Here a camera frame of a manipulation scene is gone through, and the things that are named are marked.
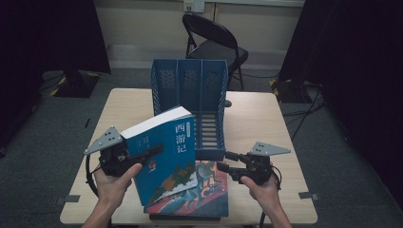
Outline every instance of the desktop file organizer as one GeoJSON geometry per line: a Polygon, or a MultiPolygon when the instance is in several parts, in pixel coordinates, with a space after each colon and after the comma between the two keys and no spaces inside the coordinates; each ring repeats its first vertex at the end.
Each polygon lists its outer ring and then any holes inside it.
{"type": "Polygon", "coordinates": [[[223,60],[155,59],[153,62],[154,115],[181,105],[195,116],[196,160],[223,160],[227,82],[227,65],[223,60]]]}

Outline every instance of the book cover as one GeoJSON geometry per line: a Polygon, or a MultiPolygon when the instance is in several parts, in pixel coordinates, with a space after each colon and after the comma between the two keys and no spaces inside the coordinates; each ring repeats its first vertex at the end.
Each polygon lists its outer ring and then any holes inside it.
{"type": "Polygon", "coordinates": [[[215,161],[196,161],[198,185],[151,202],[144,208],[150,215],[181,217],[228,217],[227,174],[215,161]]]}
{"type": "Polygon", "coordinates": [[[134,178],[142,205],[197,184],[193,115],[179,106],[121,133],[130,156],[159,146],[134,178]]]}

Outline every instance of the illustrated book cover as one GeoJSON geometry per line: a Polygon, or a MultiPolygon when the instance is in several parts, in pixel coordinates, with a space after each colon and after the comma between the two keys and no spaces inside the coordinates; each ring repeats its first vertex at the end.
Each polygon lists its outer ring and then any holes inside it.
{"type": "Polygon", "coordinates": [[[227,174],[215,161],[196,161],[196,176],[197,186],[149,203],[144,212],[157,219],[228,217],[227,174]]]}
{"type": "Polygon", "coordinates": [[[194,121],[178,106],[121,132],[129,156],[159,148],[134,178],[142,206],[197,185],[194,121]]]}

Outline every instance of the wooden tabletop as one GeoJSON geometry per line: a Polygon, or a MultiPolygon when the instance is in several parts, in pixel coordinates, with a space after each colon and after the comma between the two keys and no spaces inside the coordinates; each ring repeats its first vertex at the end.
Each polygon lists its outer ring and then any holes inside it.
{"type": "MultiPolygon", "coordinates": [[[[278,107],[276,97],[271,93],[227,92],[231,107],[225,108],[224,138],[227,151],[247,153],[255,142],[270,143],[291,149],[291,153],[271,157],[271,161],[282,175],[279,196],[289,219],[294,224],[313,224],[317,212],[311,199],[301,199],[298,193],[308,192],[297,155],[278,107]]],[[[101,118],[95,128],[91,144],[111,125],[118,131],[139,124],[153,117],[150,89],[115,88],[106,101],[101,118]]],[[[99,153],[91,156],[90,167],[98,164],[99,153]]],[[[70,195],[79,195],[78,202],[66,202],[60,216],[65,224],[83,224],[94,208],[97,198],[86,184],[85,158],[78,170],[70,195]]],[[[241,162],[225,160],[230,166],[244,167],[241,162]]],[[[249,195],[246,186],[231,180],[228,176],[229,217],[220,221],[151,221],[132,184],[127,190],[124,202],[112,217],[114,224],[164,224],[164,225],[236,225],[259,224],[261,208],[249,195]]]]}

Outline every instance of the gray carpet floor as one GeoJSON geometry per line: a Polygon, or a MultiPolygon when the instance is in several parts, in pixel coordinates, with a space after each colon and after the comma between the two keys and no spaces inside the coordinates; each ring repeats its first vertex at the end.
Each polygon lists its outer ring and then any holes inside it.
{"type": "MultiPolygon", "coordinates": [[[[244,70],[246,91],[272,92],[275,70],[244,70]]],[[[59,220],[83,151],[115,87],[150,87],[149,69],[113,69],[103,74],[90,98],[50,96],[60,72],[44,75],[43,98],[7,146],[0,160],[0,227],[68,227],[59,220]]],[[[233,81],[231,90],[238,90],[233,81]]],[[[317,91],[310,88],[314,98],[317,91]]],[[[318,97],[317,104],[324,101],[318,97]]],[[[280,104],[285,113],[311,104],[280,104]]],[[[302,118],[284,118],[290,136],[302,118]]],[[[345,141],[342,124],[325,105],[306,117],[293,143],[318,221],[295,227],[403,227],[403,215],[372,167],[345,141]]]]}

